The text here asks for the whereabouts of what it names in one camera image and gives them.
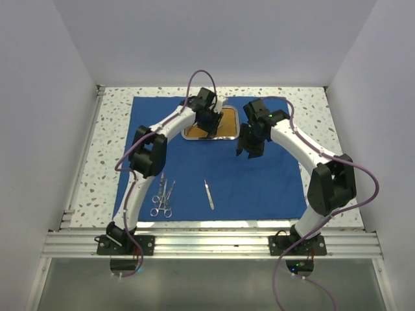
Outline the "steel scalpel handle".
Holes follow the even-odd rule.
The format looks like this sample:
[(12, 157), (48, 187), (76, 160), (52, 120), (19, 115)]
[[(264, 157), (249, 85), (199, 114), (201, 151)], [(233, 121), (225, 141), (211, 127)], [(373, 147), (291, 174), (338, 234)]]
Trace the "steel scalpel handle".
[(220, 122), (217, 125), (217, 130), (219, 130), (221, 127), (223, 127), (224, 126), (224, 123), (225, 123), (225, 120), (224, 119), (221, 119)]
[(213, 203), (213, 198), (211, 196), (211, 192), (210, 192), (210, 189), (209, 189), (209, 185), (208, 185), (208, 183), (207, 183), (207, 181), (205, 179), (204, 179), (204, 186), (205, 186), (205, 189), (206, 189), (206, 194), (207, 194), (209, 206), (210, 206), (211, 210), (214, 211), (215, 206), (214, 206), (214, 203)]

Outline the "steel scissors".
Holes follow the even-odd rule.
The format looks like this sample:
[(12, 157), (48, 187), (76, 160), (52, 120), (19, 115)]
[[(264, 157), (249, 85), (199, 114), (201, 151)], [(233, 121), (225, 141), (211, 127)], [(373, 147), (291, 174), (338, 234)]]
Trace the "steel scissors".
[(158, 186), (158, 193), (157, 195), (152, 197), (152, 202), (155, 204), (161, 203), (162, 200), (164, 199), (164, 195), (165, 195), (165, 178), (164, 178), (164, 172), (162, 172), (159, 186)]

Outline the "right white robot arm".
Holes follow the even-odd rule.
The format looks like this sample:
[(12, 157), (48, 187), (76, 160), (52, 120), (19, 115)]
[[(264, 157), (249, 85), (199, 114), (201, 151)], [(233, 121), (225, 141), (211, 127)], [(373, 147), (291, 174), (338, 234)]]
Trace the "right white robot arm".
[(282, 146), (309, 173), (308, 206), (288, 235), (275, 235), (271, 245), (289, 253), (304, 254), (318, 243), (319, 225), (356, 197), (352, 159), (336, 155), (315, 143), (293, 123), (293, 114), (270, 111), (262, 99), (244, 105), (248, 121), (241, 124), (236, 154), (261, 157), (265, 142)]

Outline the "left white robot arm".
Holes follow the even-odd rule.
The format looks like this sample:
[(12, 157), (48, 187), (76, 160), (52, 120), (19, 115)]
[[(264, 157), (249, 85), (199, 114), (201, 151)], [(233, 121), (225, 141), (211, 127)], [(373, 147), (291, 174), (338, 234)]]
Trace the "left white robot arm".
[(113, 221), (106, 228), (106, 236), (120, 254), (139, 248), (133, 234), (148, 188), (166, 163), (168, 143), (182, 130), (197, 125), (215, 135), (222, 119), (222, 102), (214, 91), (201, 88), (197, 95), (185, 98), (166, 118), (152, 126), (140, 126), (133, 143), (123, 157), (129, 161), (121, 172), (129, 173), (127, 189)]

